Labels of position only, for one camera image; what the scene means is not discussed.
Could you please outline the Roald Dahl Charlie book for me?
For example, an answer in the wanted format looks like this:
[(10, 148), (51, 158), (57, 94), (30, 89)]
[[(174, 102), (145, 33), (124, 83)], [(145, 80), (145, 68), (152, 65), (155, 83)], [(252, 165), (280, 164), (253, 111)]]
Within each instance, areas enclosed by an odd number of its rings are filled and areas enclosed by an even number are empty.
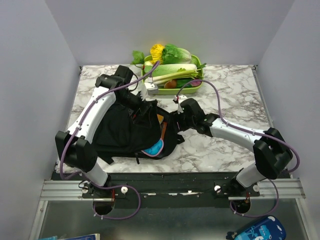
[(160, 114), (157, 114), (157, 119), (158, 119), (159, 123), (161, 124), (164, 120), (164, 117)]

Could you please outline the black student backpack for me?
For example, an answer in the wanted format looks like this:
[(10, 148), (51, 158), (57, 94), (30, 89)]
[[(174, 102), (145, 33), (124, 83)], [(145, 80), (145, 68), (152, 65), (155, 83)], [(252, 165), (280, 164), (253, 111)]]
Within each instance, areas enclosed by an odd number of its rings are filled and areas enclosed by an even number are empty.
[[(98, 125), (92, 145), (99, 158), (108, 164), (113, 157), (149, 158), (159, 160), (173, 153), (177, 145), (185, 139), (178, 134), (173, 116), (166, 110), (157, 106), (152, 100), (152, 108), (144, 115), (142, 124), (133, 123), (129, 109), (115, 102), (102, 118)], [(164, 117), (167, 122), (164, 147), (158, 156), (150, 157), (142, 153), (152, 147), (161, 139), (161, 123), (157, 114)]]

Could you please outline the pink pencil case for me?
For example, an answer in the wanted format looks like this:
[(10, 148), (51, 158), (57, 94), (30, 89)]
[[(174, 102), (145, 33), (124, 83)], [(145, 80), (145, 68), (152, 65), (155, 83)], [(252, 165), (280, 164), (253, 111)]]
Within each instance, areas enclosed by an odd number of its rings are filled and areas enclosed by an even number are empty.
[(148, 157), (156, 157), (162, 152), (163, 148), (164, 148), (164, 141), (160, 139), (152, 147), (142, 150), (141, 152)]

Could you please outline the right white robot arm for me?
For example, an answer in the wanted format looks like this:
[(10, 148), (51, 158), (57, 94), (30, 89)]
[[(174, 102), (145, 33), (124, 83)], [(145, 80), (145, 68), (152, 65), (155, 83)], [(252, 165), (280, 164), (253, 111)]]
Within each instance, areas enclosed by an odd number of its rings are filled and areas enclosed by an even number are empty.
[(264, 179), (275, 180), (293, 158), (290, 148), (275, 128), (266, 131), (228, 122), (217, 114), (205, 114), (198, 102), (183, 95), (176, 96), (174, 112), (179, 131), (193, 129), (199, 134), (235, 143), (254, 154), (255, 162), (239, 170), (222, 192), (241, 196), (248, 187)]

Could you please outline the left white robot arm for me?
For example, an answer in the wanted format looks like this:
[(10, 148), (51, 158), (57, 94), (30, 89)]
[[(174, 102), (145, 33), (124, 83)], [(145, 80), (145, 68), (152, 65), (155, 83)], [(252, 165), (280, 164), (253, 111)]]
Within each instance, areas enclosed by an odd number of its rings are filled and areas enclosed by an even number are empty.
[(95, 132), (115, 101), (123, 101), (124, 105), (134, 112), (142, 108), (142, 98), (132, 94), (128, 88), (151, 76), (159, 64), (156, 62), (149, 72), (135, 81), (132, 81), (133, 71), (123, 65), (117, 68), (115, 74), (103, 74), (97, 78), (91, 101), (78, 119), (66, 132), (59, 131), (55, 136), (61, 179), (68, 179), (63, 173), (62, 166), (67, 164), (92, 182), (93, 191), (99, 197), (104, 198), (110, 194), (109, 175), (97, 163), (98, 154), (92, 146)]

